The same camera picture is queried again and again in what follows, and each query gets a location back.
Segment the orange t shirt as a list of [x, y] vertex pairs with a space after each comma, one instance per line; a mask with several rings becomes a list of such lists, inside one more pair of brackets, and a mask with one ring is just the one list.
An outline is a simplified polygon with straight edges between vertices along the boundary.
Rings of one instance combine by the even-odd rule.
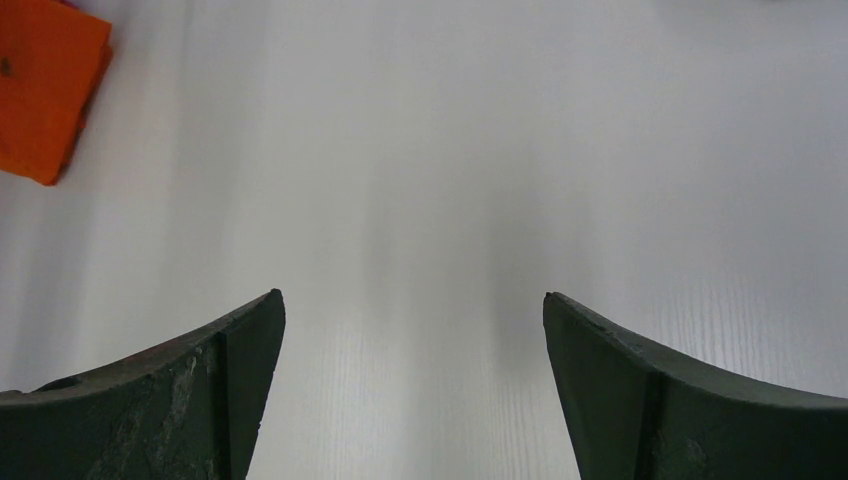
[[111, 61], [111, 32], [68, 1], [2, 2], [2, 171], [60, 181]]

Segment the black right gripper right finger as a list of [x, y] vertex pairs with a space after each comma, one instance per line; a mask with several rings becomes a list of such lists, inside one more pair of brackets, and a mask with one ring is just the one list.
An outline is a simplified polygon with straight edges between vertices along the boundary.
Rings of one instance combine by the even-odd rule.
[[745, 377], [550, 292], [547, 351], [584, 479], [843, 479], [847, 402]]

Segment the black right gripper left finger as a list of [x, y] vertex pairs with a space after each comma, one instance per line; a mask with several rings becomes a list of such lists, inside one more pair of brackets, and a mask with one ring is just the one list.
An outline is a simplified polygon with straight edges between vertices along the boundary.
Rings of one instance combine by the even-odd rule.
[[272, 290], [129, 357], [1, 395], [5, 479], [243, 479], [285, 330]]

